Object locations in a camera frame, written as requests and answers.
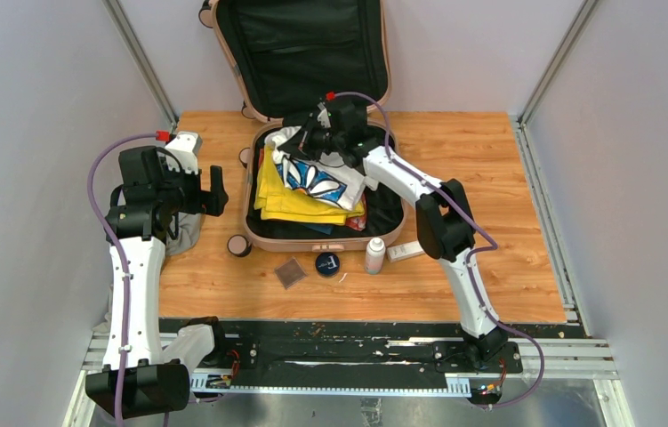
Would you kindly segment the white t-shirt blue print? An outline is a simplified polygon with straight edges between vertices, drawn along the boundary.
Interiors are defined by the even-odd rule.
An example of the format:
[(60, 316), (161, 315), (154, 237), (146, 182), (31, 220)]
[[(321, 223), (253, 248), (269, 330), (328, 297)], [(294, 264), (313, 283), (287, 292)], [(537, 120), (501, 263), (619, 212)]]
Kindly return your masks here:
[(282, 148), (292, 148), (292, 139), (301, 136), (300, 126), (285, 126), (269, 133), (264, 146), (270, 149), (271, 175), (286, 189), (319, 203), (353, 211), (366, 189), (378, 190), (375, 179), (346, 166), (337, 154), (324, 155), (321, 161), (292, 158)]

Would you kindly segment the dark blue garment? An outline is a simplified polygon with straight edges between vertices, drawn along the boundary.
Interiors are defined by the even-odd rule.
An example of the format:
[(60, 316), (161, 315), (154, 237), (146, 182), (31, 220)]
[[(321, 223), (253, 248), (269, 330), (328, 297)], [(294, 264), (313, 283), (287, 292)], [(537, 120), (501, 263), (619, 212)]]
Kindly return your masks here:
[(308, 222), (298, 222), (298, 225), (305, 228), (306, 230), (312, 230), (320, 234), (330, 236), (334, 231), (333, 224), (320, 224), (320, 223), (308, 223)]

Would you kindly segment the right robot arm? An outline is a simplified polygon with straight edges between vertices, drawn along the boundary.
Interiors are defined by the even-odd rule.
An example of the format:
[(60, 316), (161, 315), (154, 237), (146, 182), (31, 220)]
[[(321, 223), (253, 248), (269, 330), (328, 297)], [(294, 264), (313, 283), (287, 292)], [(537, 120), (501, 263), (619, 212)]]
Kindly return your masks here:
[[(375, 130), (367, 108), (354, 102), (353, 95), (334, 93), (307, 115), (282, 120), (282, 135), (272, 143), (292, 162), (284, 171), (300, 184), (324, 157), (337, 156), (411, 205), (418, 242), (443, 269), (459, 307), (461, 357), (472, 369), (487, 371), (498, 362), (511, 331), (490, 302), (478, 268), (478, 253), (498, 244), (475, 222), (463, 185), (409, 164), (397, 152), (390, 120), (385, 118), (382, 130)], [(487, 241), (483, 248), (476, 244), (477, 235)]]

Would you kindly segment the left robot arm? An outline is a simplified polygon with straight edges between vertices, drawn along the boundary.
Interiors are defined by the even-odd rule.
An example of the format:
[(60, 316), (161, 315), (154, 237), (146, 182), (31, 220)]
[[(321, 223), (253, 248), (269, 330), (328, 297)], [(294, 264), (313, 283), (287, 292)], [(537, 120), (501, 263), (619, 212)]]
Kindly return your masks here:
[(85, 392), (117, 424), (126, 419), (184, 409), (191, 376), (202, 362), (219, 367), (229, 344), (216, 317), (194, 318), (164, 346), (159, 329), (159, 288), (169, 238), (181, 214), (222, 214), (228, 197), (222, 169), (201, 188), (195, 149), (143, 146), (118, 158), (122, 183), (99, 215), (110, 243), (114, 283), (110, 335), (99, 373)]

